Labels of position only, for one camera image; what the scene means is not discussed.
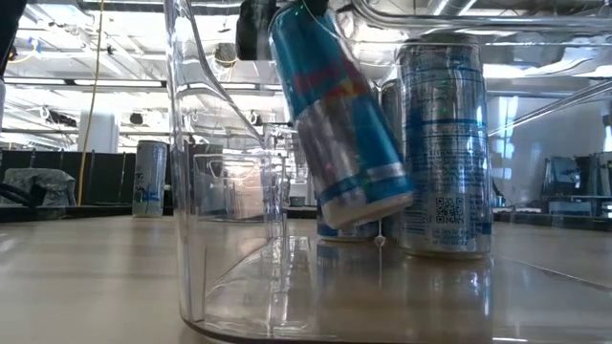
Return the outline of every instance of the clear plastic container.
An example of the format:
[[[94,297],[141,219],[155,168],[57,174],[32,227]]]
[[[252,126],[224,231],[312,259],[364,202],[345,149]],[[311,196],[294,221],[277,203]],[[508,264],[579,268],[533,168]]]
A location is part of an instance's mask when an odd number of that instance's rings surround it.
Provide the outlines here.
[[[242,343],[612,341],[611,81],[488,77],[489,256],[326,243],[314,220],[283,224],[286,162],[207,72],[187,1],[165,4],[188,326]]]

